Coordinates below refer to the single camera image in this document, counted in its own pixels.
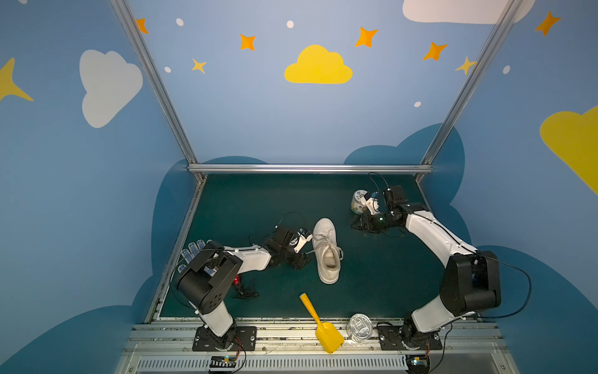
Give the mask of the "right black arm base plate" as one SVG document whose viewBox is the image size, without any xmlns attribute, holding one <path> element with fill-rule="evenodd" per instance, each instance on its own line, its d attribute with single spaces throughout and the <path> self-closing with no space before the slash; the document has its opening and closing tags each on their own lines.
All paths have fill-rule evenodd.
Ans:
<svg viewBox="0 0 598 374">
<path fill-rule="evenodd" d="M 411 325 L 396 326 L 389 322 L 377 323 L 378 341 L 383 351 L 441 351 L 439 332 L 421 333 Z"/>
</svg>

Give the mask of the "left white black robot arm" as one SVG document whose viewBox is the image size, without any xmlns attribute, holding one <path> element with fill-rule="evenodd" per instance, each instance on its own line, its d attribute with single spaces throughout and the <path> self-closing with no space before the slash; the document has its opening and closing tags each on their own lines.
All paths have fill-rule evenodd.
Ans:
<svg viewBox="0 0 598 374">
<path fill-rule="evenodd" d="M 236 322 L 224 299 L 242 274 L 264 271 L 280 264 L 300 270 L 309 263 L 303 248 L 313 239 L 306 228 L 295 231 L 278 224 L 264 244 L 230 247 L 210 240 L 180 271 L 171 276 L 174 289 L 207 328 L 208 338 L 220 349 L 233 344 Z"/>
</svg>

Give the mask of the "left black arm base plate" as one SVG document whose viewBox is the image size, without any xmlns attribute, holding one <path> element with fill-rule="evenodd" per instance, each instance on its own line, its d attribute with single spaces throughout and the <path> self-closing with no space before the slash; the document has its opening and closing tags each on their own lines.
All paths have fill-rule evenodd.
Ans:
<svg viewBox="0 0 598 374">
<path fill-rule="evenodd" d="M 256 344 L 256 327 L 233 325 L 222 337 L 208 327 L 199 327 L 192 343 L 193 352 L 253 352 Z"/>
</svg>

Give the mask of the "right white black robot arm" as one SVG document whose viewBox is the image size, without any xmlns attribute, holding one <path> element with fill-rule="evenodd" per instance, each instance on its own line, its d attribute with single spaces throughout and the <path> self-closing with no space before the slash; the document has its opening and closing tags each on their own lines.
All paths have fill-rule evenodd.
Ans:
<svg viewBox="0 0 598 374">
<path fill-rule="evenodd" d="M 402 343 L 414 350 L 436 338 L 442 327 L 501 305 L 499 260 L 480 251 L 443 225 L 422 203 L 409 201 L 400 185 L 378 186 L 358 199 L 364 206 L 352 229 L 383 233 L 399 228 L 419 238 L 444 267 L 438 295 L 408 314 L 400 328 Z"/>
</svg>

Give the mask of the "white sneaker shoe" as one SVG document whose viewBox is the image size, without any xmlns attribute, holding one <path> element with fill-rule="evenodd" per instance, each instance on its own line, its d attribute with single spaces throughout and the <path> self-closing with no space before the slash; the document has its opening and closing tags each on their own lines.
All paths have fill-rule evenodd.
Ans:
<svg viewBox="0 0 598 374">
<path fill-rule="evenodd" d="M 330 219 L 322 218 L 316 223 L 312 234 L 319 278 L 325 285 L 333 285 L 339 280 L 344 258 L 337 243 L 336 228 Z"/>
</svg>

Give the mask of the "white shoelace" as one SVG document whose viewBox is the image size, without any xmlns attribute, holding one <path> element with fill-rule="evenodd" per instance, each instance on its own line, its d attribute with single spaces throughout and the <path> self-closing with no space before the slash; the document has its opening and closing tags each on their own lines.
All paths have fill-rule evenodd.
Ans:
<svg viewBox="0 0 598 374">
<path fill-rule="evenodd" d="M 333 263 L 344 259 L 344 251 L 338 246 L 336 232 L 332 230 L 314 234 L 312 244 L 312 252 L 316 254 L 316 260 L 326 266 L 332 266 Z"/>
</svg>

